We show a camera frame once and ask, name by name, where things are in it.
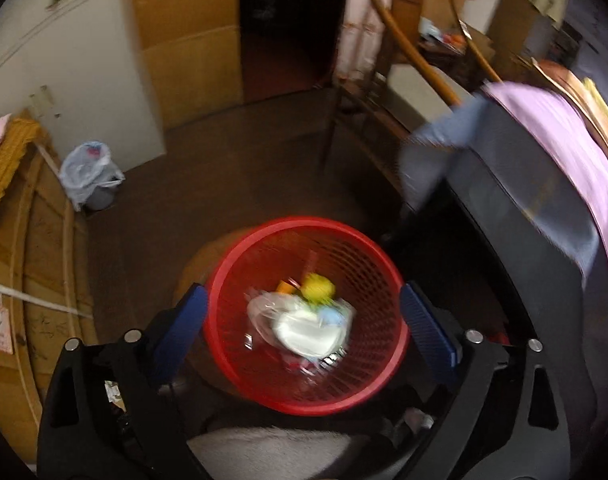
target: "white cushion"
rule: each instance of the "white cushion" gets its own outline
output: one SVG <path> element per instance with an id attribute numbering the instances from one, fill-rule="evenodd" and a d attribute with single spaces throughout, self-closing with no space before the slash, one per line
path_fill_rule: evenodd
<path id="1" fill-rule="evenodd" d="M 471 95 L 453 79 L 439 68 L 432 69 L 462 101 L 470 99 Z M 393 65 L 386 84 L 388 88 L 383 98 L 384 107 L 411 132 L 424 123 L 430 123 L 441 115 L 450 113 L 448 105 L 412 65 Z"/>

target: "purple fabric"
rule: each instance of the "purple fabric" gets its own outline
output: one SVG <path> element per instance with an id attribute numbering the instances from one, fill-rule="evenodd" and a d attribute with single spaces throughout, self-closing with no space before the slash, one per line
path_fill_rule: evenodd
<path id="1" fill-rule="evenodd" d="M 577 189 L 593 216 L 608 257 L 608 160 L 563 97 L 517 83 L 484 91 L 526 128 Z"/>

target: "chair leg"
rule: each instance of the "chair leg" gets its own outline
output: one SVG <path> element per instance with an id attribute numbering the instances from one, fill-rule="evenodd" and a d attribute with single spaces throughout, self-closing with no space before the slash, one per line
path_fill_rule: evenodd
<path id="1" fill-rule="evenodd" d="M 317 171 L 322 173 L 324 168 L 326 167 L 326 161 L 328 160 L 328 155 L 331 152 L 331 146 L 333 144 L 333 136 L 335 135 L 335 128 L 337 126 L 337 115 L 340 113 L 340 104 L 341 104 L 341 88 L 337 89 L 337 94 L 335 95 L 335 101 L 333 102 L 333 111 L 331 113 L 330 120 L 328 121 L 328 126 L 324 132 L 324 137 L 322 137 L 322 145 L 319 152 L 319 160 L 317 162 Z"/>

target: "wooden cabinet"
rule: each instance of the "wooden cabinet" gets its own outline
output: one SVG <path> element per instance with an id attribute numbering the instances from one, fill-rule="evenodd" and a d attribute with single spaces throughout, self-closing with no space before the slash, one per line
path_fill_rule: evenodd
<path id="1" fill-rule="evenodd" d="M 0 116 L 28 106 L 63 158 L 102 140 L 122 170 L 164 153 L 122 0 L 7 0 Z"/>

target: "curtain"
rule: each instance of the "curtain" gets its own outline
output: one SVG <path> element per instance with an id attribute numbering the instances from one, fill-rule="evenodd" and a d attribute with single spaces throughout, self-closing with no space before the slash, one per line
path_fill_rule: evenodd
<path id="1" fill-rule="evenodd" d="M 384 0 L 390 6 L 391 0 Z M 379 51 L 384 25 L 370 0 L 346 0 L 335 76 L 361 79 L 370 72 Z"/>

